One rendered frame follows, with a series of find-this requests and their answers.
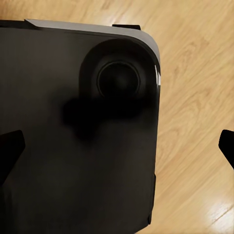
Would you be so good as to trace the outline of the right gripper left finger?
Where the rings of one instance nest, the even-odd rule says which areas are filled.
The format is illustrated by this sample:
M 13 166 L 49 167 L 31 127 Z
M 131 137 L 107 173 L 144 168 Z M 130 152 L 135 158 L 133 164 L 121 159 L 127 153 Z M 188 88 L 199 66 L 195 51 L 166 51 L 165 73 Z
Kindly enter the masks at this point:
M 0 188 L 24 149 L 25 140 L 22 130 L 0 135 Z

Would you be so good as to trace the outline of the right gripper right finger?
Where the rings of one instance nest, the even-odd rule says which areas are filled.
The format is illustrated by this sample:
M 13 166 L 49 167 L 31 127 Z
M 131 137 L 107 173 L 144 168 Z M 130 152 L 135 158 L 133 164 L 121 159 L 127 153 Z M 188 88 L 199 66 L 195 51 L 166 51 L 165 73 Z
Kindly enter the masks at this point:
M 234 169 L 234 132 L 223 130 L 218 146 Z

